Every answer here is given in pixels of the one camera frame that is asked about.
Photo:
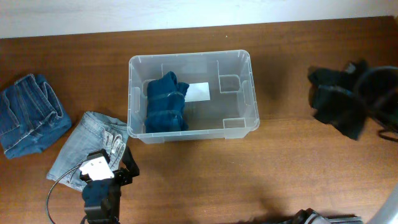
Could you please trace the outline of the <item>large black garment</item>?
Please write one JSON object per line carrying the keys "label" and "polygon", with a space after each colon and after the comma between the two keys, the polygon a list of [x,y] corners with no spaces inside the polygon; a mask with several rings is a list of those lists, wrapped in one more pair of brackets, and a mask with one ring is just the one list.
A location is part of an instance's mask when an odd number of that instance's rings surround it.
{"label": "large black garment", "polygon": [[[367,69],[367,61],[360,60],[348,63],[346,68],[341,71],[355,72],[359,78]],[[351,96],[332,93],[319,109],[314,110],[313,117],[319,122],[332,125],[342,135],[350,139],[356,141],[359,139],[364,128],[366,112],[362,104],[355,98],[354,91]]]}

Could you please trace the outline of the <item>small black garment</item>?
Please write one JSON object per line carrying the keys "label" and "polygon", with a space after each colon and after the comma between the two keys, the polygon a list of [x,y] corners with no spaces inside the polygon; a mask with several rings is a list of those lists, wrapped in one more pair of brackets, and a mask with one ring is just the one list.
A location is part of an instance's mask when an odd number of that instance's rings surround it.
{"label": "small black garment", "polygon": [[337,71],[328,68],[315,68],[308,74],[311,83],[310,106],[319,109],[332,93],[351,96],[358,80],[355,72]]}

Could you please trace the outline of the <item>light blue jeans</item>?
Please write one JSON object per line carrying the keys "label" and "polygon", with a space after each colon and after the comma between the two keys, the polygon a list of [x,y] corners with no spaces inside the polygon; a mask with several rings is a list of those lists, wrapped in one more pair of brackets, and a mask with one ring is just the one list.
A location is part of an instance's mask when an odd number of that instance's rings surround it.
{"label": "light blue jeans", "polygon": [[60,150],[48,180],[59,180],[74,190],[82,191],[86,183],[80,179],[80,170],[68,171],[81,164],[91,152],[105,149],[111,170],[119,168],[129,135],[127,124],[117,118],[87,111]]}

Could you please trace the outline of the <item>teal blue garment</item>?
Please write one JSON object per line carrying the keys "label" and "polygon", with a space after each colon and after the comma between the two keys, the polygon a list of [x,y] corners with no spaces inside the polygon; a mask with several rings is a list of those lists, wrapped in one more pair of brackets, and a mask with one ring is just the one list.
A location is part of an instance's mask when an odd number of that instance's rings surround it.
{"label": "teal blue garment", "polygon": [[186,131],[183,118],[189,84],[178,82],[174,72],[153,80],[147,86],[146,133]]}

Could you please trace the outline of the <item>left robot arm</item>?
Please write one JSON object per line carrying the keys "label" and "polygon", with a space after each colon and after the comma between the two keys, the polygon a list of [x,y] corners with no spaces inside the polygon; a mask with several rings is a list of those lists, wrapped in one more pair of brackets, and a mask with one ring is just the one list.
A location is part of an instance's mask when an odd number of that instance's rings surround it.
{"label": "left robot arm", "polygon": [[126,147],[121,162],[124,167],[111,170],[110,157],[105,149],[88,154],[79,166],[80,179],[86,182],[82,191],[85,216],[82,223],[119,223],[121,187],[132,183],[140,170],[131,150]]}

